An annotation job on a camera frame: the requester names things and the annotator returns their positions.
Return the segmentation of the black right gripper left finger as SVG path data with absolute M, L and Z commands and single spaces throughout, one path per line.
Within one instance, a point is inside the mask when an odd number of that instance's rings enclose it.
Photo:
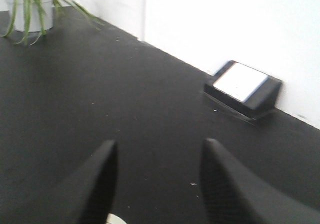
M 104 224 L 118 177 L 118 147 L 104 141 L 55 187 L 1 214 L 2 224 Z

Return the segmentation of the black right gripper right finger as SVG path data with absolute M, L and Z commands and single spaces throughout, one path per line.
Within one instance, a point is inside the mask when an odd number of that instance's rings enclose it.
M 318 224 L 320 213 L 275 189 L 218 140 L 201 147 L 200 188 L 211 224 Z

